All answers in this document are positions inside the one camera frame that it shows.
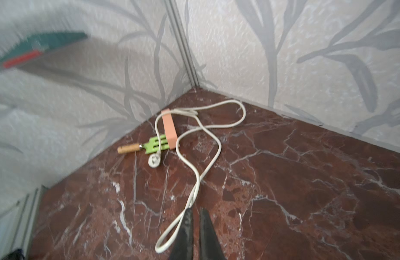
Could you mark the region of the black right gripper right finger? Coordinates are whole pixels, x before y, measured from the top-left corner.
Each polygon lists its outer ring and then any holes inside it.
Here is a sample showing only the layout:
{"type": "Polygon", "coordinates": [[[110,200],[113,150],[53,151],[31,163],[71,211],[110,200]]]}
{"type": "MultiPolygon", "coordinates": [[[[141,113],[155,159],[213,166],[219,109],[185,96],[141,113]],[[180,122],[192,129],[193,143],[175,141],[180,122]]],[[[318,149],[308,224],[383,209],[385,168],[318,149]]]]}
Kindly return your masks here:
{"type": "Polygon", "coordinates": [[[207,209],[200,211],[200,260],[226,260],[207,209]]]}

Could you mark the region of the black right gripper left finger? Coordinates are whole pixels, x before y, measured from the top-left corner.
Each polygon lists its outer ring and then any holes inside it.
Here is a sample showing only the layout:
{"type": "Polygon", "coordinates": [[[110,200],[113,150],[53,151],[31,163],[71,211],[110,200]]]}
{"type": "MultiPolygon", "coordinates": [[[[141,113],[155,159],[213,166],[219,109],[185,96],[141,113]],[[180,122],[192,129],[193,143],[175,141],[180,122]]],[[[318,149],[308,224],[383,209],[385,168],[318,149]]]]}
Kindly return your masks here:
{"type": "Polygon", "coordinates": [[[168,260],[192,260],[194,240],[194,219],[192,208],[186,209],[174,247],[168,260]]]}

